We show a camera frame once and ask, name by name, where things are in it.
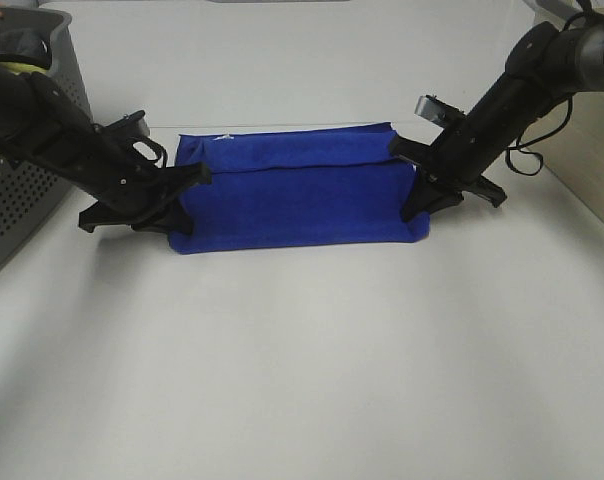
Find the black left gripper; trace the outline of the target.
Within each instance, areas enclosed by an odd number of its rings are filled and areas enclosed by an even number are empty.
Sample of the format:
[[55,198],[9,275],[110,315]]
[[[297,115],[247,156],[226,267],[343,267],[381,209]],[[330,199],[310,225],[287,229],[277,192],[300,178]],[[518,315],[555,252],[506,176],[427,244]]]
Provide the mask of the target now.
[[115,141],[117,155],[98,167],[106,186],[93,194],[96,202],[79,214],[78,226],[88,233],[127,226],[135,232],[192,234],[194,221],[180,195],[212,182],[206,163],[169,166],[166,149],[149,137],[100,134]]

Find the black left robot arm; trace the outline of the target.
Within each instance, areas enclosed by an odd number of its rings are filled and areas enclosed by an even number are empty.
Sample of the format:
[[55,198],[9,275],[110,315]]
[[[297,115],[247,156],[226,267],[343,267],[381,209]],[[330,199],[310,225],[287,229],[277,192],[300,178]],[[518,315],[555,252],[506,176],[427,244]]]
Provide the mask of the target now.
[[202,162],[170,166],[150,137],[142,110],[103,126],[94,122],[48,76],[0,67],[0,152],[27,161],[95,198],[78,224],[125,225],[135,231],[190,235],[194,220],[179,196],[211,183]]

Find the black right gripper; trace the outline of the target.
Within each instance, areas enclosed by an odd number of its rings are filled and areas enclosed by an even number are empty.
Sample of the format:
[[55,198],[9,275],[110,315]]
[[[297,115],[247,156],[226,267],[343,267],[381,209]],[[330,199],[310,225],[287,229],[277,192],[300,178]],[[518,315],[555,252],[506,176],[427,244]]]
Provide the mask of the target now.
[[483,176],[501,150],[481,138],[465,121],[445,128],[429,145],[395,135],[388,151],[392,157],[415,166],[416,177],[401,209],[404,222],[421,213],[455,207],[463,201],[465,192],[494,207],[505,201],[505,191]]

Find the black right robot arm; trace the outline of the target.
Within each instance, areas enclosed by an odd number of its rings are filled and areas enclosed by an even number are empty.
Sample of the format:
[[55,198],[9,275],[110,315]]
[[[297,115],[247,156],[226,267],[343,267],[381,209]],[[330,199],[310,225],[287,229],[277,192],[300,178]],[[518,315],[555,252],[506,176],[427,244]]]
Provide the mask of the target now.
[[441,127],[441,133],[429,145],[395,136],[388,147],[392,156],[416,168],[402,220],[457,206],[466,192],[500,206],[506,194],[484,171],[500,154],[522,147],[530,125],[580,92],[604,92],[604,14],[588,8],[562,29],[542,22],[529,30],[468,113],[422,96],[416,114]]

